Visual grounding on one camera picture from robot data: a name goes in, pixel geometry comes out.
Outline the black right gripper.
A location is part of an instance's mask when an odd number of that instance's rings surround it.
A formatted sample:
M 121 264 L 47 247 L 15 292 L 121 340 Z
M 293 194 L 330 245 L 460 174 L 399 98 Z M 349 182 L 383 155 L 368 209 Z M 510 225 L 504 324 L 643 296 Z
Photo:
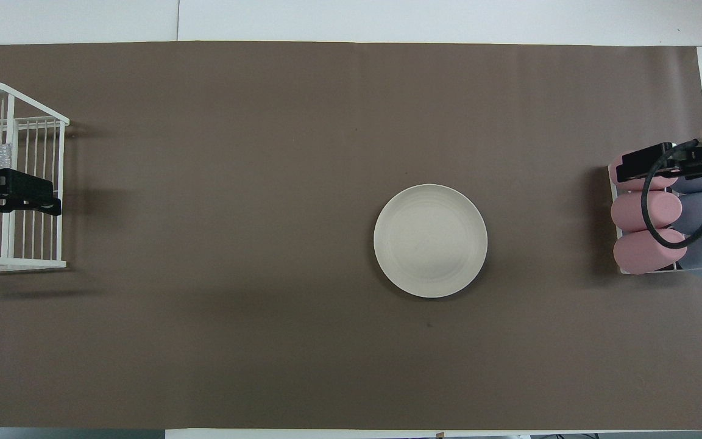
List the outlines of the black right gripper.
M 702 177 L 702 142 L 699 139 L 693 139 L 678 145 L 663 142 L 621 153 L 616 158 L 616 182 L 646 178 L 655 162 L 669 150 L 671 150 L 672 173 L 674 175 L 685 179 Z

